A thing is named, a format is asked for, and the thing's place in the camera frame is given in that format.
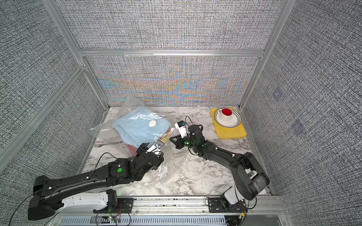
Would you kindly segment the light blue trousers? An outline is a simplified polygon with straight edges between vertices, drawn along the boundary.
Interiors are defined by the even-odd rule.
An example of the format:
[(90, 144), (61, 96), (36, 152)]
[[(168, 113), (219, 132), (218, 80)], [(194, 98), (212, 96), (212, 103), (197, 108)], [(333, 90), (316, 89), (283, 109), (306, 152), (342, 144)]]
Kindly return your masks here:
[[(156, 120), (155, 127), (149, 127), (150, 120)], [(140, 106), (114, 121), (112, 127), (125, 144), (139, 147), (143, 143), (155, 143), (171, 128), (171, 123), (149, 108)]]

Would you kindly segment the clear plastic vacuum bag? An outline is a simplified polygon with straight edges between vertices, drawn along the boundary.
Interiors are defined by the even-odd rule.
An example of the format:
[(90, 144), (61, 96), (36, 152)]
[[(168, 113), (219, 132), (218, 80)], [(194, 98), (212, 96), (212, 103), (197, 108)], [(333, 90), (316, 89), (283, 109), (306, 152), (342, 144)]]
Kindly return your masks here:
[(89, 132), (127, 157), (135, 156), (137, 148), (147, 143), (149, 150), (164, 157), (160, 167), (151, 172), (151, 178), (165, 183), (176, 174), (186, 156), (170, 141), (171, 137), (179, 134), (177, 122), (179, 119), (171, 113), (153, 110), (134, 96), (129, 96), (118, 113), (108, 114), (103, 123)]

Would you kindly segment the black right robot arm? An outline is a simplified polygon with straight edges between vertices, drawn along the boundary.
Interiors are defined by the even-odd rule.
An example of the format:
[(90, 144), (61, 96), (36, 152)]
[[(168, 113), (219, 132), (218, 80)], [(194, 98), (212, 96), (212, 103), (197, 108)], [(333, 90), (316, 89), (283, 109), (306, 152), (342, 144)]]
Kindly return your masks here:
[(185, 135), (170, 138), (175, 148), (187, 147), (193, 155), (216, 162), (232, 174), (234, 185), (220, 196), (223, 210), (255, 199), (269, 185), (269, 176), (252, 153), (233, 153), (218, 147), (205, 139), (202, 125), (191, 125), (188, 130)]

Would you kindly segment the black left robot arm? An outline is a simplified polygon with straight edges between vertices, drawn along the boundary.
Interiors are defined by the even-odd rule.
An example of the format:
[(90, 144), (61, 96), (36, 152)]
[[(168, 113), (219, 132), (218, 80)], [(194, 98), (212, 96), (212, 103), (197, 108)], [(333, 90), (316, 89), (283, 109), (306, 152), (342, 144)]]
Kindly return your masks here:
[(164, 161), (158, 149), (148, 150), (141, 144), (137, 154), (117, 158), (98, 169), (62, 179), (42, 175), (35, 179), (33, 197), (28, 205), (28, 220), (36, 221), (53, 216), (64, 204), (63, 199), (96, 188), (130, 184), (143, 179), (146, 173), (157, 170)]

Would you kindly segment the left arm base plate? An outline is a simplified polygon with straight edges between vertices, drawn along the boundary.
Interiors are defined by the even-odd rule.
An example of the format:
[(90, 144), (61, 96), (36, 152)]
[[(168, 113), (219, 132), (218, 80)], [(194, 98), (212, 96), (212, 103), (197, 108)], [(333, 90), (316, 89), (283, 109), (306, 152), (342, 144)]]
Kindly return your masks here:
[(134, 198), (118, 198), (117, 202), (107, 202), (106, 207), (93, 210), (94, 214), (101, 213), (131, 213), (133, 208)]

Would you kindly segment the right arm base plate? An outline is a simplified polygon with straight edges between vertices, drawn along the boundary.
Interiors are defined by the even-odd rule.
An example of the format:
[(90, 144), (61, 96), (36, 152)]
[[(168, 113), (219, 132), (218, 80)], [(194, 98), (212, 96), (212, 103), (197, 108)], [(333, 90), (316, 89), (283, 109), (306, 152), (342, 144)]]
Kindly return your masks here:
[(247, 213), (248, 209), (244, 201), (236, 204), (229, 204), (225, 199), (220, 197), (207, 197), (205, 204), (210, 213)]

